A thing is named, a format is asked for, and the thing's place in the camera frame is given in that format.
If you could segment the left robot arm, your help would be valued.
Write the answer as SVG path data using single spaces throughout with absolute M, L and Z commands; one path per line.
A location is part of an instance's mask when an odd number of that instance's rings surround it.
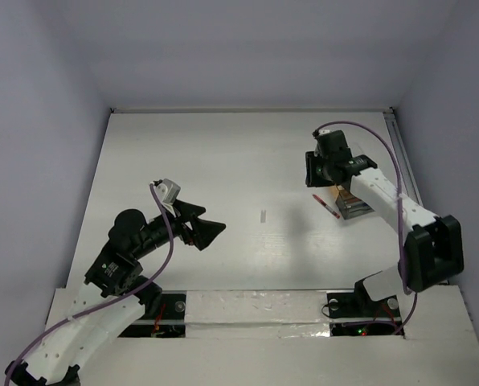
M 162 288 L 142 275 L 140 259 L 175 239 L 204 250 L 226 228 L 200 219 L 204 207 L 176 201 L 175 209 L 152 221 L 137 209 L 116 217 L 67 317 L 10 363 L 6 384 L 78 385 L 85 368 L 132 322 L 159 311 Z

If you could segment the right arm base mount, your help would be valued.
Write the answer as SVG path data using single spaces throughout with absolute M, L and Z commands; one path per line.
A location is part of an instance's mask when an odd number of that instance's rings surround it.
M 350 291 L 329 292 L 321 312 L 328 318 L 371 318 L 376 319 L 385 308 L 397 310 L 399 303 L 395 295 L 382 300 L 373 300 L 365 287 L 365 279 L 354 283 Z

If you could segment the red pen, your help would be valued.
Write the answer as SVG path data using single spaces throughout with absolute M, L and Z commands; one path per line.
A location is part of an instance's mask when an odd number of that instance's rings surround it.
M 312 194 L 312 197 L 324 208 L 330 213 L 332 216 L 334 216 L 336 219 L 340 218 L 340 215 L 329 205 L 327 204 L 321 197 L 319 197 L 316 194 Z

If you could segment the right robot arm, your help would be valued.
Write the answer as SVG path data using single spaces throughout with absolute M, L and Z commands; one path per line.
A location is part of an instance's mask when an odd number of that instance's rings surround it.
M 375 161 L 354 156 L 341 130 L 325 124 L 315 129 L 317 144 L 305 154 L 307 187 L 342 187 L 367 204 L 397 234 L 398 263 L 357 281 L 352 305 L 373 314 L 382 300 L 400 292 L 421 293 L 464 271 L 461 224 L 438 216 L 403 193 Z

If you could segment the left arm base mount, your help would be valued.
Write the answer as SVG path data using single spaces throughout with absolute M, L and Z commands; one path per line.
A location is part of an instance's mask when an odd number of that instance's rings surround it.
M 165 291 L 159 285 L 150 283 L 134 296 L 144 306 L 140 320 L 182 321 L 186 313 L 186 291 Z

